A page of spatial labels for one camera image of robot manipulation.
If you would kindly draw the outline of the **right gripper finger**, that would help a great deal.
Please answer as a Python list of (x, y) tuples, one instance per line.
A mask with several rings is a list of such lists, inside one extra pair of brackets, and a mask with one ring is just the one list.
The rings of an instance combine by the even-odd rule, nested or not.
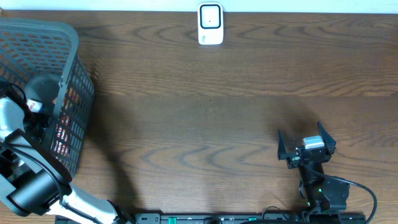
[(325, 143), (325, 148), (329, 154), (334, 154), (336, 149), (336, 141), (327, 133), (321, 122), (317, 123), (320, 136)]
[(286, 160), (286, 148), (284, 144), (284, 137), (283, 133), (281, 130), (278, 130), (278, 136), (279, 136), (279, 142), (278, 142), (278, 148), (277, 148), (277, 157), (278, 160)]

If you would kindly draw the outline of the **red Top chocolate bar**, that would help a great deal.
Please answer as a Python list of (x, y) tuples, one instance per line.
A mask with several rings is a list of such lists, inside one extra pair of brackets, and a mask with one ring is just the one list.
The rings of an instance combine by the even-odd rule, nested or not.
[(70, 146), (70, 133), (67, 128), (70, 127), (70, 117), (67, 115), (62, 116), (60, 120), (61, 124), (56, 125), (55, 143), (53, 145), (53, 151), (61, 156), (70, 157), (71, 146)]

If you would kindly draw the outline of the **small orange snack packet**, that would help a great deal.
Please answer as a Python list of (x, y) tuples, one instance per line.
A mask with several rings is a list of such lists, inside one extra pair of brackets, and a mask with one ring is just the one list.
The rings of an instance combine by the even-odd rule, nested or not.
[(67, 90), (67, 95), (66, 95), (66, 106), (69, 105), (75, 105), (75, 106), (80, 106), (81, 105), (81, 97), (78, 94), (76, 90), (74, 90), (72, 87), (70, 87)]

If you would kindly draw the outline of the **white Panadol medicine box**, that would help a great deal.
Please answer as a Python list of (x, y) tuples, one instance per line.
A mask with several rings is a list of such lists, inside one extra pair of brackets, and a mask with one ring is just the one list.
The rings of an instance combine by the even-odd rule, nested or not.
[(27, 100), (27, 105), (30, 111), (33, 113), (42, 113), (45, 108), (41, 102), (30, 99)]

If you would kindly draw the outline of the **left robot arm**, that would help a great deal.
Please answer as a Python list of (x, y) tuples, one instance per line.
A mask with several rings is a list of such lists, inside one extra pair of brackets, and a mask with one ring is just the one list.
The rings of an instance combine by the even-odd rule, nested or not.
[(1, 82), (1, 202), (16, 215), (55, 215), (74, 223), (135, 223), (109, 200), (75, 186), (67, 168), (36, 140), (46, 123), (20, 87)]

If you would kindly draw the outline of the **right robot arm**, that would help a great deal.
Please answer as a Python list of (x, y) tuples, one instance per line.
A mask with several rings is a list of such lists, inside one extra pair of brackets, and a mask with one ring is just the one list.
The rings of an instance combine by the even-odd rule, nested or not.
[(303, 144), (293, 150), (287, 149), (287, 142), (279, 131), (278, 160), (287, 162), (289, 169), (300, 172), (300, 193), (308, 201), (308, 210), (300, 213), (300, 219), (310, 223), (321, 220), (321, 216), (339, 216), (346, 210), (349, 184), (327, 177), (323, 164), (331, 159), (336, 141), (326, 132), (321, 123), (317, 124), (319, 135), (303, 138)]

